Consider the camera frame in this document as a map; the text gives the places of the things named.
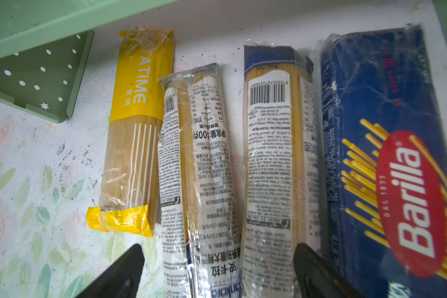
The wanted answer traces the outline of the yellow spaghetti bag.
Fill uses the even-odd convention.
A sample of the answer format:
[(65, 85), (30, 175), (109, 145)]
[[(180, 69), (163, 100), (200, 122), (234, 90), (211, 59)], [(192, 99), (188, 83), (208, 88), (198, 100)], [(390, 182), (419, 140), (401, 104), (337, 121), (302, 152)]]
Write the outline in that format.
[(158, 141), (165, 107), (159, 78), (173, 70), (175, 33), (140, 26), (120, 35), (99, 204), (87, 210), (86, 221), (103, 233), (152, 237), (160, 210)]

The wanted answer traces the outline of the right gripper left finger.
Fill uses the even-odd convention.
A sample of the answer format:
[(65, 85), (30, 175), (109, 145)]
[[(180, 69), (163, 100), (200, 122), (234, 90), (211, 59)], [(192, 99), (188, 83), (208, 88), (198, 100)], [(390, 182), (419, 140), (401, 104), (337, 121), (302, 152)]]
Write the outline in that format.
[(77, 298), (136, 298), (145, 257), (142, 246), (131, 246)]

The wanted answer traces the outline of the blue-ended spaghetti bag, right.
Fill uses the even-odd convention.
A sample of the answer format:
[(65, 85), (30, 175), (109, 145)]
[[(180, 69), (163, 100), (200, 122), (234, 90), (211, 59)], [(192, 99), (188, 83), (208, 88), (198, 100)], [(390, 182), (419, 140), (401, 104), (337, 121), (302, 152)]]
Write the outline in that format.
[(294, 298), (296, 247), (321, 251), (319, 149), (311, 59), (289, 46), (244, 49), (247, 298)]

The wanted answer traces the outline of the blue-ended spaghetti bag, left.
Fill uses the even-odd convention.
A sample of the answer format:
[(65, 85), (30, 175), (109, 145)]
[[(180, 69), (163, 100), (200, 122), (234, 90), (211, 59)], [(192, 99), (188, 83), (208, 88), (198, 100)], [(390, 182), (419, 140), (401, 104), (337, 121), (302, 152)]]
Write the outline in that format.
[(216, 63), (160, 79), (158, 141), (168, 298), (239, 298), (240, 232)]

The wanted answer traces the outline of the blue-ended spaghetti bag,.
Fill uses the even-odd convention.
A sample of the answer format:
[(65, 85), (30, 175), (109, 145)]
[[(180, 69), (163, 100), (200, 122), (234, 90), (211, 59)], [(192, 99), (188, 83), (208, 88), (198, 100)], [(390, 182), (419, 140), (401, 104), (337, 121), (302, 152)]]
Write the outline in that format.
[(158, 141), (168, 298), (239, 298), (240, 232), (216, 63), (160, 79)]
[(289, 46), (244, 49), (247, 298), (294, 298), (296, 247), (321, 251), (319, 149), (311, 59)]

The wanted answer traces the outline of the blue Barilla spaghetti box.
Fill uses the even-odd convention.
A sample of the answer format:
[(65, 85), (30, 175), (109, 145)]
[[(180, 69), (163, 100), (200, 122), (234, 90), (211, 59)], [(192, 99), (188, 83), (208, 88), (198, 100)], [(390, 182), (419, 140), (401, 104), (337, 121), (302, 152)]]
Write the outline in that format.
[(320, 52), (330, 249), (367, 298), (447, 298), (447, 146), (423, 28)]

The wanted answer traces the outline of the light green wooden shelf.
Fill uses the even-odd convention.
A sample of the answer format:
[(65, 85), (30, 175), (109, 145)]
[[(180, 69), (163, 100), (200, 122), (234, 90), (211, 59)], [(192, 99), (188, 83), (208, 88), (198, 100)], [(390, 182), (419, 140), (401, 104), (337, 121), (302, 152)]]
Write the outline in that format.
[(73, 115), (94, 29), (165, 1), (0, 1), (0, 103), (61, 123)]

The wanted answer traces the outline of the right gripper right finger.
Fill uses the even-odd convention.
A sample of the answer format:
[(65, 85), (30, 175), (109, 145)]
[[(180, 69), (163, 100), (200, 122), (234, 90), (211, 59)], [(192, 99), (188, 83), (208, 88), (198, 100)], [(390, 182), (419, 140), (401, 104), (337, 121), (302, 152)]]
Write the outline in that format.
[(305, 243), (299, 243), (296, 247), (294, 269), (302, 298), (363, 298)]

